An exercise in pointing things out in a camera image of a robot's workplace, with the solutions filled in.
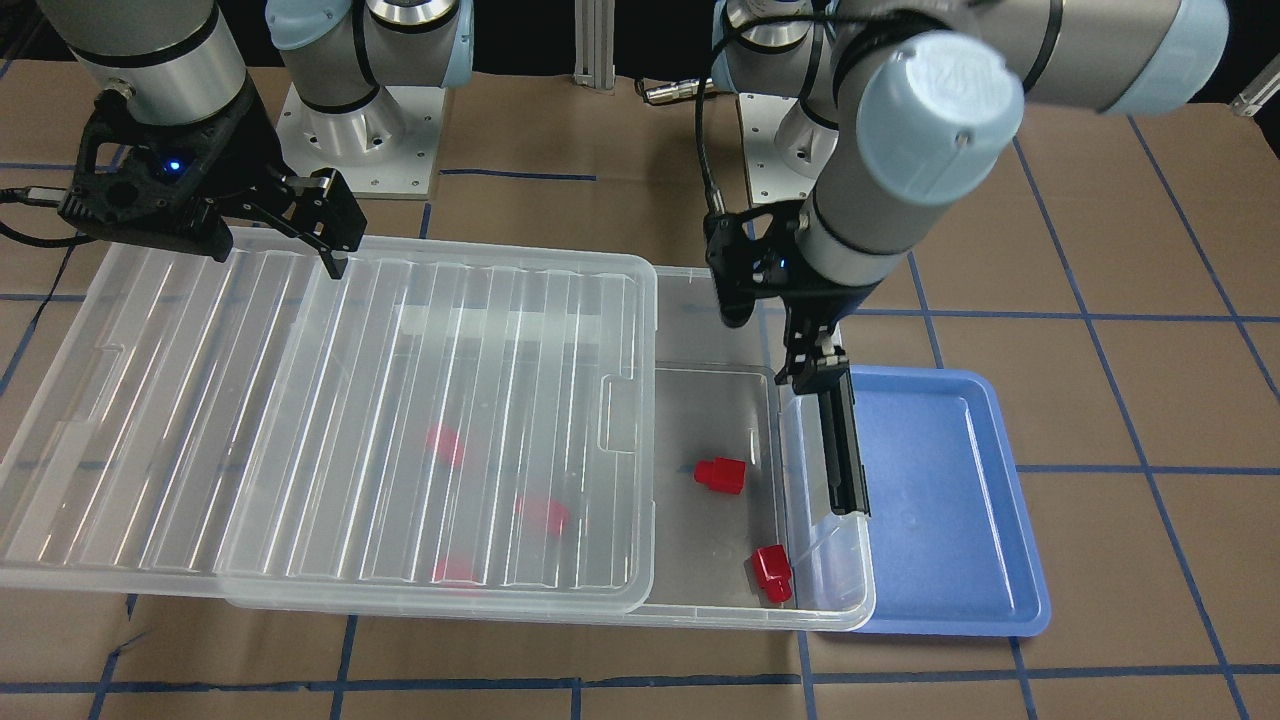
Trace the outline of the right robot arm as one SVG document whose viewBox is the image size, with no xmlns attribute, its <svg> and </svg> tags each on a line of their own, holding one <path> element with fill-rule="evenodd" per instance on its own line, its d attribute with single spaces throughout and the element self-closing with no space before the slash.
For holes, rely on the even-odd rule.
<svg viewBox="0 0 1280 720">
<path fill-rule="evenodd" d="M 449 88 L 474 68 L 471 1 L 269 1 L 264 19 L 301 102 L 285 159 L 215 1 L 41 1 L 99 85 L 70 184 L 27 190 L 81 241 L 225 261 L 228 220 L 261 222 L 344 274 L 367 228 L 346 169 L 408 152 L 393 88 Z"/>
</svg>

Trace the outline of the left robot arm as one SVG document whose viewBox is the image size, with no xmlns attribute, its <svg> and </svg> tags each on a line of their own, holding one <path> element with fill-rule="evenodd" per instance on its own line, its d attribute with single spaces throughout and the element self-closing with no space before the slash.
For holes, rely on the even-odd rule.
<svg viewBox="0 0 1280 720">
<path fill-rule="evenodd" d="M 717 3 L 705 79 L 792 97 L 835 133 L 804 199 L 732 213 L 696 123 L 722 322 L 781 299 L 776 382 L 832 391 L 849 372 L 838 320 L 987 178 L 1028 102 L 1171 111 L 1215 72 L 1229 24 L 1224 1 Z"/>
</svg>

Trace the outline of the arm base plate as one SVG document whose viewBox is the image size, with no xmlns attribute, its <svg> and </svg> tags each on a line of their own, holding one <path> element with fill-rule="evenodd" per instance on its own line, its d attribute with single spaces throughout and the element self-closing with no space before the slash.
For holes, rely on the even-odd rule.
<svg viewBox="0 0 1280 720">
<path fill-rule="evenodd" d="M 358 199 L 426 200 L 449 92 L 444 88 L 383 88 L 365 108 L 324 114 L 289 87 L 278 118 L 285 163 L 300 176 L 334 168 Z"/>
<path fill-rule="evenodd" d="M 739 115 L 749 202 L 808 199 L 838 133 L 815 123 L 795 97 L 740 94 Z"/>
</svg>

